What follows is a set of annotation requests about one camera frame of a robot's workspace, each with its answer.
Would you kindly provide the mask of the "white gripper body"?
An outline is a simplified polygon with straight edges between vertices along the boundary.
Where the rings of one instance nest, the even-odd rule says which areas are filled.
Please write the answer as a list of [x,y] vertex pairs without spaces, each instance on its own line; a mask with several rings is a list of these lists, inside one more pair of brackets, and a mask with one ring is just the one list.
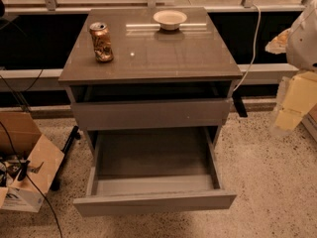
[[299,69],[317,70],[317,0],[312,0],[291,25],[286,59]]

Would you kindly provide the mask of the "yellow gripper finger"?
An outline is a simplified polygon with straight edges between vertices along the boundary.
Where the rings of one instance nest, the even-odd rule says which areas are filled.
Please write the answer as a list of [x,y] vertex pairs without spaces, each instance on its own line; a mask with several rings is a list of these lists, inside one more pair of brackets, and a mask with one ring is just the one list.
[[303,117],[317,104],[317,74],[305,71],[292,78],[284,77],[279,84],[273,127],[293,131]]
[[286,29],[275,36],[270,42],[265,46],[265,50],[268,53],[279,55],[285,53],[285,47],[287,44],[287,39],[289,35],[289,29]]

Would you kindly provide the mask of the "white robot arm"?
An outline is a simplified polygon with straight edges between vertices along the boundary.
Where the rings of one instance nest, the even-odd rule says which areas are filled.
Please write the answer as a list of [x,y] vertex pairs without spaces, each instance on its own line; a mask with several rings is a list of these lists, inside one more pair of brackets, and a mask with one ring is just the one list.
[[298,69],[292,78],[281,80],[273,109],[272,129],[279,134],[289,133],[317,104],[317,0],[312,0],[265,50],[275,55],[285,53],[287,62]]

